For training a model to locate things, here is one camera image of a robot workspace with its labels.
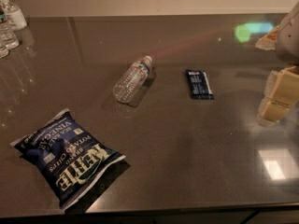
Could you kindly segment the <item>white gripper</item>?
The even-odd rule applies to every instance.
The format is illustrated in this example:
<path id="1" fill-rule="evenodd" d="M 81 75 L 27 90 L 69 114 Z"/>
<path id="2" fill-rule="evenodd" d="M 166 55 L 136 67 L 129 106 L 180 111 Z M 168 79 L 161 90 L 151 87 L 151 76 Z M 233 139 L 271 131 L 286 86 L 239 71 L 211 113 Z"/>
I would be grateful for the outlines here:
<path id="1" fill-rule="evenodd" d="M 281 21 L 276 53 L 280 60 L 299 64 L 299 2 Z M 299 101 L 299 66 L 291 65 L 280 71 L 272 70 L 263 91 L 256 121 L 270 127 L 280 122 Z"/>

